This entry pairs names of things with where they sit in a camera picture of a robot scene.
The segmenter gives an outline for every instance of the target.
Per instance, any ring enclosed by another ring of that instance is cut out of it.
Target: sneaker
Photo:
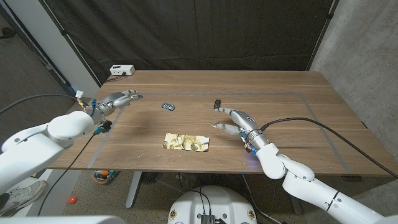
[[[10,190],[8,192],[10,197],[3,208],[0,209],[0,215],[6,212],[8,213],[11,210],[19,210],[30,205],[40,196],[45,188],[45,185],[45,181],[41,180],[23,189],[16,188]]]

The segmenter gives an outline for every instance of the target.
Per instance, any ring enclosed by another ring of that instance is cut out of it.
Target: robotic hand
[[[242,135],[246,150],[257,156],[266,176],[281,179],[285,175],[283,188],[289,194],[316,205],[341,223],[386,221],[382,215],[316,179],[313,171],[306,165],[279,154],[278,148],[268,141],[247,113],[230,108],[215,110],[230,115],[239,127],[219,123],[211,125],[228,134]]]
[[[0,182],[0,194],[13,185],[38,172],[56,159],[70,147],[80,136],[107,132],[111,122],[106,118],[116,108],[123,109],[131,101],[140,100],[142,95],[135,90],[112,93],[101,103],[87,106],[86,112],[74,111],[54,118],[51,122],[28,128],[11,136],[3,145],[0,155],[0,173],[12,174]]]
[[[239,127],[219,123],[211,124],[213,127],[220,128],[228,134],[242,135],[246,150],[255,153],[260,160],[264,173],[269,178],[280,179],[285,175],[285,166],[277,157],[278,148],[262,134],[252,117],[243,111],[230,108],[216,108],[215,110],[230,115],[233,122]]]

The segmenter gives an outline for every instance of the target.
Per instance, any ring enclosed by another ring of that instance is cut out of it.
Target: black curtain
[[[101,83],[137,70],[305,70],[332,0],[46,0]]]

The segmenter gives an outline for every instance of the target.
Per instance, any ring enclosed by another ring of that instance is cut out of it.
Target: crumpled foil
[[[163,148],[206,152],[209,151],[209,138],[204,136],[167,133],[164,138]]]

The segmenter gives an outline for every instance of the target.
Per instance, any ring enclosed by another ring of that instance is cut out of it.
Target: table top
[[[398,172],[398,163],[319,72],[136,71],[131,77],[105,83],[95,98],[124,90],[139,90],[144,98],[113,113],[108,118],[114,123],[112,130],[95,136],[71,169],[263,173],[239,136],[211,126],[213,122],[233,124],[227,114],[214,111],[219,99],[222,107],[245,111],[259,127],[280,118],[315,119]],[[163,103],[173,104],[175,110],[161,108]],[[209,137],[209,151],[164,149],[166,133]],[[309,122],[274,124],[264,134],[280,153],[316,174],[388,175]],[[67,168],[88,138],[77,139],[50,168]]]

